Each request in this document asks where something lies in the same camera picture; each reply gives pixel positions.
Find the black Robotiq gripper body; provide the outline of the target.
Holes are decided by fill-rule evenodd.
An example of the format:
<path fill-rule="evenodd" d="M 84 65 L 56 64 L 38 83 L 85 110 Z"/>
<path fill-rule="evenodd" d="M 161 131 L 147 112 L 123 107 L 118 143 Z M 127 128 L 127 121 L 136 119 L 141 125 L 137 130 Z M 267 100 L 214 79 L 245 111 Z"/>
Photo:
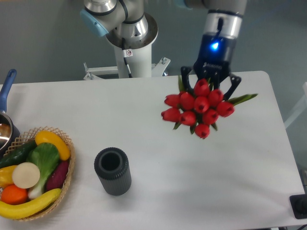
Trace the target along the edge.
<path fill-rule="evenodd" d="M 199 79 L 211 79 L 215 89 L 230 75 L 236 39 L 204 34 L 193 69 Z"/>

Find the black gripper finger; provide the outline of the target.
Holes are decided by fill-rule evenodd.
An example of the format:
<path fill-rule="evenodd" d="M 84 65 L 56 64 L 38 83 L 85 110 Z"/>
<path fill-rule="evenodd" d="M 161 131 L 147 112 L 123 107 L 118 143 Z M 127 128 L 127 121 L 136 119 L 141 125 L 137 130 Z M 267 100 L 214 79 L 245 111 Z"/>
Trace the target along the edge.
<path fill-rule="evenodd" d="M 230 81 L 231 81 L 231 86 L 228 89 L 228 91 L 224 94 L 224 100 L 227 101 L 230 99 L 234 91 L 237 89 L 239 84 L 241 83 L 241 77 L 236 76 L 235 74 L 230 74 Z"/>
<path fill-rule="evenodd" d="M 193 88 L 191 87 L 190 81 L 189 81 L 189 74 L 192 72 L 192 68 L 187 67 L 187 66 L 182 66 L 180 68 L 180 71 L 181 71 L 181 79 L 182 79 L 182 83 L 183 83 L 185 91 L 189 93 L 193 93 Z"/>

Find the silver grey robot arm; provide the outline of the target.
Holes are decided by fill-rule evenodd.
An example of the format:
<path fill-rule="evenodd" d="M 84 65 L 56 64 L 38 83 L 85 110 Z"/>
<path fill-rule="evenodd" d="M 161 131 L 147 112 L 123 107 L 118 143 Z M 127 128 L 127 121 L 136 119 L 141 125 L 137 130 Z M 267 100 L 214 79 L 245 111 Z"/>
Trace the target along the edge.
<path fill-rule="evenodd" d="M 186 89 L 188 76 L 195 72 L 199 79 L 211 80 L 215 89 L 229 78 L 231 87 L 224 98 L 229 99 L 241 82 L 232 74 L 230 64 L 236 47 L 242 18 L 246 9 L 244 0 L 178 0 L 177 6 L 208 10 L 201 46 L 192 67 L 182 67 L 181 75 Z M 91 68 L 86 75 L 117 73 L 120 78 L 163 76 L 169 59 L 152 63 L 152 44 L 158 35 L 155 19 L 144 11 L 142 0 L 86 0 L 80 12 L 88 29 L 98 37 L 106 37 L 113 46 L 115 67 Z"/>

